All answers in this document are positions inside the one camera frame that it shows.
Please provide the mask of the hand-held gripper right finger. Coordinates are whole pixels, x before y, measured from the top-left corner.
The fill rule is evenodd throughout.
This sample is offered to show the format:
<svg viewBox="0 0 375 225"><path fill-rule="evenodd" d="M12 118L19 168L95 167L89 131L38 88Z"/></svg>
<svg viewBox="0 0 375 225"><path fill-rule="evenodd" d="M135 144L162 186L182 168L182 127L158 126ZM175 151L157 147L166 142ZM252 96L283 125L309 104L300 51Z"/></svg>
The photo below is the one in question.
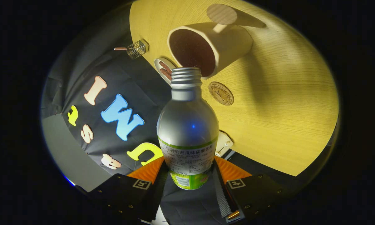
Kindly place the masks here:
<svg viewBox="0 0 375 225"><path fill-rule="evenodd" d="M299 191L262 170L248 171L215 156L213 181L221 217L227 223L249 223L276 211Z"/></svg>

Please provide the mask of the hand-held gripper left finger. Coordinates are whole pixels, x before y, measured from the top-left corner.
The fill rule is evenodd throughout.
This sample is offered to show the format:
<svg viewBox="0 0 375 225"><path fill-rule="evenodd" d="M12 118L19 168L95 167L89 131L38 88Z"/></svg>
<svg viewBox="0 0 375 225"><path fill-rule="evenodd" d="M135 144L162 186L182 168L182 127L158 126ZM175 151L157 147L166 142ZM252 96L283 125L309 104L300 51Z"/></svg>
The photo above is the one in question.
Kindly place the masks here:
<svg viewBox="0 0 375 225"><path fill-rule="evenodd" d="M151 222L163 196L169 170L164 157L128 175L114 174L91 191L76 189L122 220Z"/></svg>

